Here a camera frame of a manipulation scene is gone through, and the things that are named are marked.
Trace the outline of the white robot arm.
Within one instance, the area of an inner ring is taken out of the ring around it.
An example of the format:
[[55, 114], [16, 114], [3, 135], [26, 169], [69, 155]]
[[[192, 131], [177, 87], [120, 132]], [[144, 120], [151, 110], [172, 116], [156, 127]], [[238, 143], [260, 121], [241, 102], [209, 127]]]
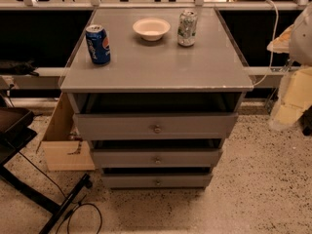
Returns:
[[294, 23], [267, 46], [272, 53], [286, 53], [300, 68], [281, 80], [269, 126], [278, 131], [291, 127], [312, 106], [312, 4]]

